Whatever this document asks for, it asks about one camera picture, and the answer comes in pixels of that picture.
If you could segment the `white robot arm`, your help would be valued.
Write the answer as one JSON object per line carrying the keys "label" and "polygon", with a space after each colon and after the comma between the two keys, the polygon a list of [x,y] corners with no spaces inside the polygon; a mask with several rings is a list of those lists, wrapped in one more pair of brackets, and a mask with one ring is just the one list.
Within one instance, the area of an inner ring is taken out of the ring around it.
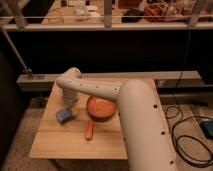
{"label": "white robot arm", "polygon": [[61,74],[56,84],[69,100],[79,91],[117,103],[131,171],[178,171],[157,93],[145,81],[90,81],[82,79],[80,70],[73,67]]}

